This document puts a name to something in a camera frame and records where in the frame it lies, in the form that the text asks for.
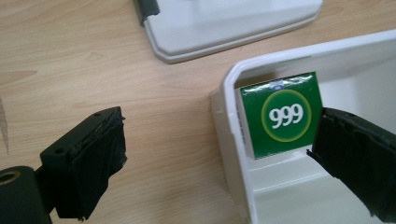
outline green box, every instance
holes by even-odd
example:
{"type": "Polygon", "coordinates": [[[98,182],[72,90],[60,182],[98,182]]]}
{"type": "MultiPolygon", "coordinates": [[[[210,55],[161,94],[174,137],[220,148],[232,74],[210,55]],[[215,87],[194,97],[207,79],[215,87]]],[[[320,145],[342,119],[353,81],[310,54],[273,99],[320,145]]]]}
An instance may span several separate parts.
{"type": "Polygon", "coordinates": [[[311,145],[322,102],[315,72],[237,90],[242,133],[254,158],[311,145]]]}

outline white plastic bin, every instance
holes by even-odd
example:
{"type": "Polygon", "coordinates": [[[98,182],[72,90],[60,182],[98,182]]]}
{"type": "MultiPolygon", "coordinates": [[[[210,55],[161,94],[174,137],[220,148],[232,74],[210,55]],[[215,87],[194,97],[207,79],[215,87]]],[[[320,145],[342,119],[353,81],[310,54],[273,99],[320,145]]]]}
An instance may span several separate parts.
{"type": "Polygon", "coordinates": [[[323,106],[396,133],[396,30],[237,63],[211,98],[233,200],[246,223],[382,223],[340,180],[306,156],[310,146],[260,160],[244,148],[234,89],[312,71],[317,72],[323,106]]]}

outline white tray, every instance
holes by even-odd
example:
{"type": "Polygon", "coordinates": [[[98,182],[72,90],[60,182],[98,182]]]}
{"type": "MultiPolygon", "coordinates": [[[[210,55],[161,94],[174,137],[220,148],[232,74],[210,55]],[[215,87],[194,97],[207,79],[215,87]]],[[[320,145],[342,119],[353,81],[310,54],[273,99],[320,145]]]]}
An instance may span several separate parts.
{"type": "Polygon", "coordinates": [[[144,22],[155,54],[180,63],[297,29],[313,21],[322,0],[157,0],[144,22]]]}
{"type": "Polygon", "coordinates": [[[323,106],[396,133],[396,30],[290,49],[237,63],[212,93],[224,170],[246,223],[382,223],[338,179],[296,148],[254,160],[245,151],[234,89],[316,71],[323,106]]]}

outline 999 logo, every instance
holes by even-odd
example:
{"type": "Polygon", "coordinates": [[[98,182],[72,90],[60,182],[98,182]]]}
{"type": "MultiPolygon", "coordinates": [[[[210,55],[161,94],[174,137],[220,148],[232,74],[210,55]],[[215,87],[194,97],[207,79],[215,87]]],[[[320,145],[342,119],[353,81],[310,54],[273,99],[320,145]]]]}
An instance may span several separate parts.
{"type": "Polygon", "coordinates": [[[311,119],[311,107],[297,91],[276,91],[262,106],[262,126],[279,142],[291,142],[303,136],[311,119]]]}

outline wood grain surface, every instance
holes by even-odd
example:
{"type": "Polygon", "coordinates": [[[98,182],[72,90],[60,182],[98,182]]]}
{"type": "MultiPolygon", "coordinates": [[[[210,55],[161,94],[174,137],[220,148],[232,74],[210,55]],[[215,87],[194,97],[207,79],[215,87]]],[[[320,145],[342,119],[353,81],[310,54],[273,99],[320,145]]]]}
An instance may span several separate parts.
{"type": "Polygon", "coordinates": [[[52,142],[120,105],[129,160],[85,223],[241,224],[210,110],[227,70],[265,53],[390,29],[396,1],[325,0],[304,28],[169,65],[152,53],[131,0],[0,0],[0,170],[38,168],[52,142]]]}

